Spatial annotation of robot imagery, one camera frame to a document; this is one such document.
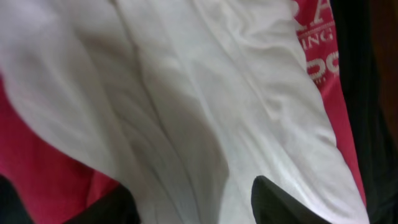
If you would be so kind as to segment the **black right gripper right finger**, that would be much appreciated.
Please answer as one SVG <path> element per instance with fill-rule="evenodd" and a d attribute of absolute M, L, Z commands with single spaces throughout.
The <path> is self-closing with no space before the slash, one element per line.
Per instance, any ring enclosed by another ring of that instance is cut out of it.
<path fill-rule="evenodd" d="M 254 179 L 251 205 L 257 224 L 328 223 L 262 175 Z"/>

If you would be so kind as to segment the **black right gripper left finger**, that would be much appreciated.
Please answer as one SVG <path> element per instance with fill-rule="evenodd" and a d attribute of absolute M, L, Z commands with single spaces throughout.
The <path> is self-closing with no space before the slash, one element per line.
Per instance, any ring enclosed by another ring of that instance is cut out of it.
<path fill-rule="evenodd" d="M 134 199 L 119 185 L 65 224 L 140 224 Z"/>

